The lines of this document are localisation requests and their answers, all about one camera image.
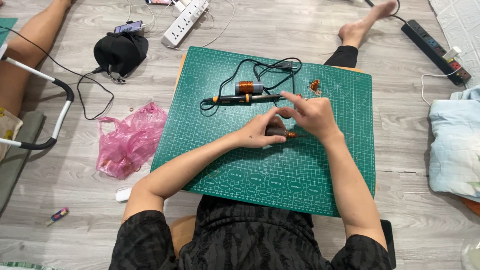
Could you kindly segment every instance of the power plug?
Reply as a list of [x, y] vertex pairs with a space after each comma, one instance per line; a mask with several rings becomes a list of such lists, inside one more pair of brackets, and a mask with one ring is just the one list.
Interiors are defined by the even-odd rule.
[[175, 22], [163, 34], [162, 44], [176, 47], [187, 36], [188, 31], [208, 7], [206, 0], [192, 0]]

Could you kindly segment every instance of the copper wire coil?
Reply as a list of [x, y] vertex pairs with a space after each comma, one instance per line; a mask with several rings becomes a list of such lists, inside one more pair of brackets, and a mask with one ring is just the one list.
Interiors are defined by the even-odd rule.
[[253, 93], [253, 82], [252, 81], [239, 82], [239, 92], [242, 94]]

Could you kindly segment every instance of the gray cushion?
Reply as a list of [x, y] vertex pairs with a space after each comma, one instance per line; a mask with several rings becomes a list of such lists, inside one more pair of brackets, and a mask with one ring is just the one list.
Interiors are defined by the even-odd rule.
[[[29, 111], [22, 112], [20, 119], [24, 125], [18, 131], [16, 141], [32, 143], [43, 120], [43, 112]], [[18, 175], [20, 174], [29, 150], [18, 147], [10, 147], [5, 158], [0, 162], [0, 210], [13, 190]]]

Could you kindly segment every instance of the pink plastic bag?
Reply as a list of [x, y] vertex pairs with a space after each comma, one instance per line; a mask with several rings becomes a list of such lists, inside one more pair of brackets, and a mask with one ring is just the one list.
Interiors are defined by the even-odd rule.
[[[111, 117], [98, 119], [100, 152], [96, 170], [119, 180], [127, 178], [155, 153], [167, 114], [153, 102], [120, 121]], [[114, 122], [115, 130], [103, 134], [102, 123]]]

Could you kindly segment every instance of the wire scraps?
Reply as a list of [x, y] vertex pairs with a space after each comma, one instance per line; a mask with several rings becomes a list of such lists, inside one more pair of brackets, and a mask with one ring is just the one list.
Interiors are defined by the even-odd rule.
[[318, 90], [318, 86], [320, 85], [320, 80], [315, 79], [311, 84], [310, 84], [310, 91], [313, 92], [315, 95], [320, 96], [322, 94], [321, 90]]

